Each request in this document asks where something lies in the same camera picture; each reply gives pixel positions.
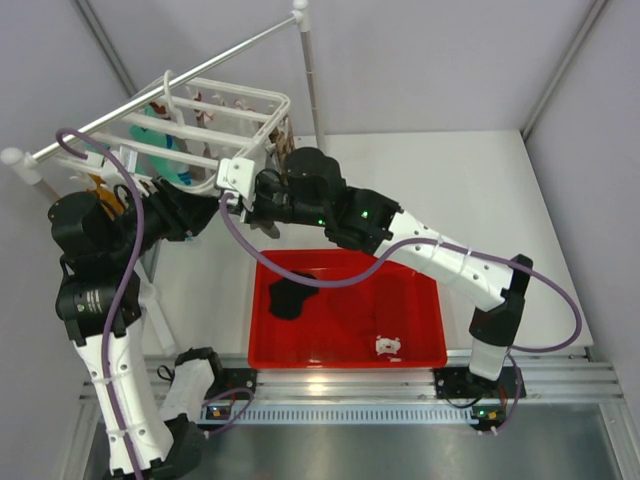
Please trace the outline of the black sock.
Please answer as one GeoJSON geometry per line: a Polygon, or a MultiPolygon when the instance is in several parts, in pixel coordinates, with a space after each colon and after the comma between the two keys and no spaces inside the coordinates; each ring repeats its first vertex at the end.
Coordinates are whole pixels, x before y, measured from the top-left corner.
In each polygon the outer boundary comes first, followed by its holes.
{"type": "Polygon", "coordinates": [[[304,304],[315,296],[319,289],[282,278],[269,285],[269,309],[276,318],[293,321],[303,312],[304,304]]]}

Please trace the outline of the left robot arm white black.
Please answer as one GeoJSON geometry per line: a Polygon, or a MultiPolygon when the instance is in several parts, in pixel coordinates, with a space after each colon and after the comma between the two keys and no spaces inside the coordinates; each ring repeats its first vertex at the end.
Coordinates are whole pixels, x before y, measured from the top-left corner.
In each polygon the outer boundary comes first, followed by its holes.
{"type": "Polygon", "coordinates": [[[198,235],[219,201],[155,180],[147,196],[127,194],[121,213],[90,192],[62,197],[48,212],[62,250],[55,309],[83,360],[101,408],[113,479],[180,479],[202,458],[197,422],[205,397],[225,388],[210,347],[181,353],[170,390],[156,402],[142,351],[139,257],[161,240],[198,235]]]}

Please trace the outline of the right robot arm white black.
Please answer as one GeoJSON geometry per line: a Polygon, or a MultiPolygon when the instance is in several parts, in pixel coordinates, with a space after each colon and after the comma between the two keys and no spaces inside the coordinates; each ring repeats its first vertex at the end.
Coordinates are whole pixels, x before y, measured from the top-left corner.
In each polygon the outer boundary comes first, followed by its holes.
{"type": "Polygon", "coordinates": [[[344,288],[371,277],[392,259],[452,287],[475,307],[469,327],[473,338],[466,372],[469,389],[486,397],[502,386],[504,360],[519,329],[532,276],[529,257],[493,258],[453,242],[398,202],[348,185],[339,163],[317,148],[291,152],[284,172],[234,158],[229,174],[247,221],[319,227],[336,246],[375,260],[353,277],[317,280],[277,265],[244,241],[243,248],[261,265],[301,285],[344,288]]]}

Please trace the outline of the grey sock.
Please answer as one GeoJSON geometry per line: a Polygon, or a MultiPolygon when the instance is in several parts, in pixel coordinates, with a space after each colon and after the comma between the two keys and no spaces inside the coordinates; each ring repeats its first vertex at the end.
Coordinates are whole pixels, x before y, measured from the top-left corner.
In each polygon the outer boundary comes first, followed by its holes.
{"type": "Polygon", "coordinates": [[[279,239],[281,234],[278,227],[272,221],[254,221],[250,224],[252,230],[260,230],[270,239],[279,239]]]}

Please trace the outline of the white plastic sock hanger frame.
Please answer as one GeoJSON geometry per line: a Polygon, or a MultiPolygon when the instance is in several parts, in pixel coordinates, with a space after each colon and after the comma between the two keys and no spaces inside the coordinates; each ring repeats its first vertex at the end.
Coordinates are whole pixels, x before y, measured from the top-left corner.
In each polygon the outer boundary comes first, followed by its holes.
{"type": "Polygon", "coordinates": [[[279,168],[290,135],[287,95],[202,77],[172,88],[171,79],[167,72],[158,98],[98,128],[91,143],[72,139],[79,156],[60,149],[54,161],[90,189],[113,189],[124,178],[102,154],[107,149],[142,191],[162,179],[200,196],[248,190],[259,171],[279,168]]]}

